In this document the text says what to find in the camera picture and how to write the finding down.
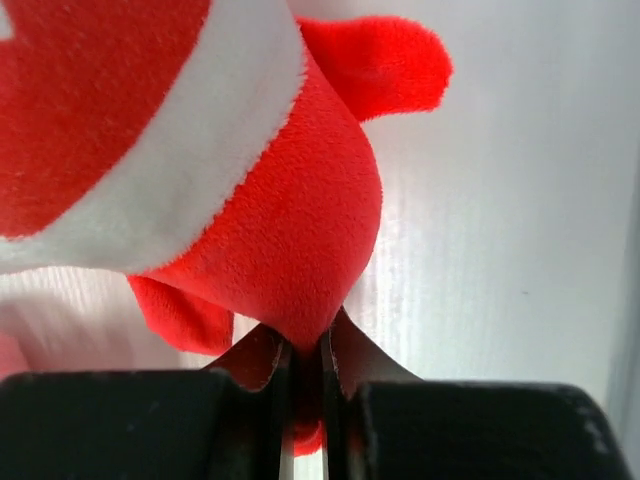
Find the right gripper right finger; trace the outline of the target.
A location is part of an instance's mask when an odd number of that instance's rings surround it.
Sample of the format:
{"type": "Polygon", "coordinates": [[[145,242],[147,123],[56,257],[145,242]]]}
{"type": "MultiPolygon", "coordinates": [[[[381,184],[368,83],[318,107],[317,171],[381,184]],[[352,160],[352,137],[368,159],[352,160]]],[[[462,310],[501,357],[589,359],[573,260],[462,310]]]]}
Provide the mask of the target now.
{"type": "Polygon", "coordinates": [[[423,380],[340,311],[319,345],[328,479],[618,480],[607,418],[560,383],[423,380]]]}

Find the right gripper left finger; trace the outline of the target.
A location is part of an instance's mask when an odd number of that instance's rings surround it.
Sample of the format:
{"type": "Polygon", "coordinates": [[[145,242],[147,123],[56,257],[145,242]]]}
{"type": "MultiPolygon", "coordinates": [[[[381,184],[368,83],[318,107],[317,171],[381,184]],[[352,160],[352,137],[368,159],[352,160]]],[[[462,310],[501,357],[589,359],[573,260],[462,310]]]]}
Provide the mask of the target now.
{"type": "Polygon", "coordinates": [[[38,372],[1,341],[5,479],[281,479],[291,348],[252,330],[200,370],[38,372]]]}

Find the red shark plush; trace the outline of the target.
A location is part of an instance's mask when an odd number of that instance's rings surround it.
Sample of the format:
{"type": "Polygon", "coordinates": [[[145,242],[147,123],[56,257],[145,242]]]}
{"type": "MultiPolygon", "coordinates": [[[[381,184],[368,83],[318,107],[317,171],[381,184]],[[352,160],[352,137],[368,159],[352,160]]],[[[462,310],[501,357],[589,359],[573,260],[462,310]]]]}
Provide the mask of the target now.
{"type": "Polygon", "coordinates": [[[303,354],[365,269],[364,122],[437,108],[436,34],[285,1],[5,1],[1,270],[127,277],[148,326],[216,355],[234,318],[303,354]]]}

